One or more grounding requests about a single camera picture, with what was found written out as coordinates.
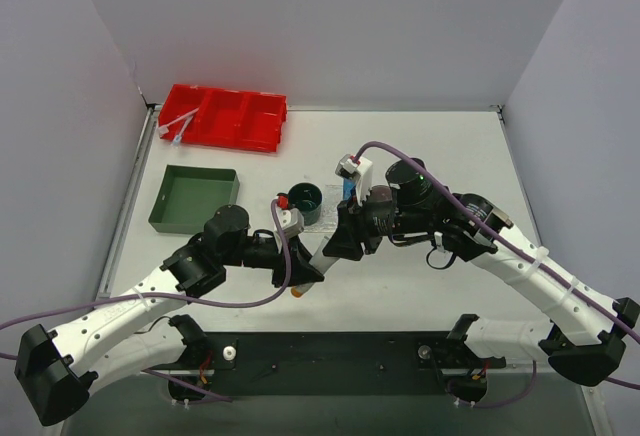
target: robotic arm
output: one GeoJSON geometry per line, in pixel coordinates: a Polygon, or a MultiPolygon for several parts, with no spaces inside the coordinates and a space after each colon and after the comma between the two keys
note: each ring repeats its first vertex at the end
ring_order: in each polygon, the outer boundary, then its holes
{"type": "MultiPolygon", "coordinates": [[[[414,161],[424,167],[422,161],[414,161]]],[[[313,256],[298,237],[304,229],[299,211],[280,198],[277,215],[288,240],[288,286],[294,296],[324,281],[325,272],[338,259],[359,261],[375,253],[383,239],[398,247],[429,243],[432,251],[448,252],[495,274],[551,320],[501,322],[463,315],[450,334],[460,338],[475,357],[548,360],[558,373],[586,386],[599,384],[617,369],[625,351],[624,333],[576,297],[573,289],[587,291],[593,301],[631,327],[640,314],[634,301],[614,300],[587,288],[550,260],[544,248],[527,240],[489,201],[475,194],[453,193],[467,210],[534,260],[524,261],[403,161],[387,171],[388,186],[372,187],[372,164],[364,158],[354,161],[345,156],[336,173],[352,180],[355,188],[352,198],[337,207],[336,232],[313,256]],[[559,273],[569,288],[542,271],[541,264],[559,273]]],[[[168,322],[158,318],[222,284],[225,265],[270,269],[275,287],[287,282],[285,242],[277,233],[257,230],[249,235],[248,230],[247,212],[239,206],[224,206],[202,233],[124,293],[135,299],[96,309],[48,332],[38,325],[24,333],[15,373],[42,424],[66,419],[90,394],[127,375],[184,358],[193,358],[194,364],[202,361],[211,348],[195,321],[189,316],[173,316],[168,322]],[[152,322],[159,327],[137,333],[152,322]]]]}

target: red tray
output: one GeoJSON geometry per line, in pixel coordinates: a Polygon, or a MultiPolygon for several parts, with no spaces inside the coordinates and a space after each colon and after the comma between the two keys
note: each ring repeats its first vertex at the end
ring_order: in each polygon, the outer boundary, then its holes
{"type": "MultiPolygon", "coordinates": [[[[274,152],[287,119],[285,96],[174,84],[158,126],[196,108],[195,118],[182,135],[186,144],[274,152]]],[[[182,125],[182,121],[172,124],[161,138],[173,140],[182,125]]]]}

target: gray floor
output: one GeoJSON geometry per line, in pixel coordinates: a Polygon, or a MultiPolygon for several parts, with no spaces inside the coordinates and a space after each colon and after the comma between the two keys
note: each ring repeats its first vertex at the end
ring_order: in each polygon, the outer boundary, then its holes
{"type": "MultiPolygon", "coordinates": [[[[491,375],[490,399],[520,392],[523,374],[491,375]]],[[[172,407],[164,382],[128,378],[94,397],[65,436],[114,435],[492,435],[590,436],[580,388],[541,374],[526,400],[499,410],[456,409],[449,396],[253,397],[232,404],[172,407]]]]}

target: blue object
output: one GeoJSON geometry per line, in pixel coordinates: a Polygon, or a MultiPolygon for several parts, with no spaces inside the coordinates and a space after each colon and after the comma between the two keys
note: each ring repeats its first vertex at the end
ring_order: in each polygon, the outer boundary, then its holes
{"type": "Polygon", "coordinates": [[[348,179],[342,180],[342,200],[351,199],[351,190],[356,187],[356,183],[348,179]]]}

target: white knob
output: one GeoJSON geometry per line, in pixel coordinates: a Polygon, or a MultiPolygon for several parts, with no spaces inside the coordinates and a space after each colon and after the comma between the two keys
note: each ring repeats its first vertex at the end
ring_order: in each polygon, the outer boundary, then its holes
{"type": "Polygon", "coordinates": [[[236,359],[236,348],[233,346],[227,346],[222,350],[222,357],[225,361],[233,361],[236,359]]]}

